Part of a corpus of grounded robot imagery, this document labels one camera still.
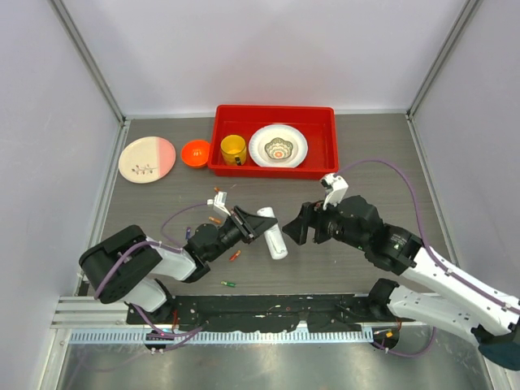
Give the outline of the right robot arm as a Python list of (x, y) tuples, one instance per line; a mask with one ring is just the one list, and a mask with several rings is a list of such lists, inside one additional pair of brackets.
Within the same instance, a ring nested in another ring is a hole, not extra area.
[(388, 279), (379, 280), (367, 300), (368, 314), (384, 321), (391, 315), (427, 323), (476, 346), (489, 361), (519, 369), (519, 299), (469, 275), (440, 256), (412, 232), (385, 223), (377, 208), (361, 196), (335, 206), (305, 202), (283, 226), (296, 244), (334, 239), (359, 249), (375, 267), (429, 288), (427, 297)]

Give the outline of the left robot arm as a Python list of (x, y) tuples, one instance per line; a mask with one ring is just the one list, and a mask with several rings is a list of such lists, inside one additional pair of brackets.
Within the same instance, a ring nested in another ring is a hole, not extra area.
[(165, 275), (182, 283), (198, 281), (210, 271), (210, 263), (231, 247), (250, 244), (260, 236), (274, 260), (288, 256), (282, 230), (274, 211), (263, 207), (250, 214), (238, 206), (228, 209), (209, 200), (207, 205), (223, 217), (223, 224), (202, 224), (180, 247), (165, 245), (130, 225), (86, 250), (79, 265), (103, 304), (125, 301), (139, 306), (157, 324), (172, 316), (167, 290), (149, 277)]

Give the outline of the white remote control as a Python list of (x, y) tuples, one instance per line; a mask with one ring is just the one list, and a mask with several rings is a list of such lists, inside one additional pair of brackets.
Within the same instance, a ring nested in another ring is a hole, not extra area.
[[(274, 218), (275, 214), (271, 207), (263, 207), (257, 211), (257, 215), (262, 217)], [(273, 260), (281, 260), (287, 257), (288, 249), (284, 242), (279, 224), (275, 224), (263, 233)]]

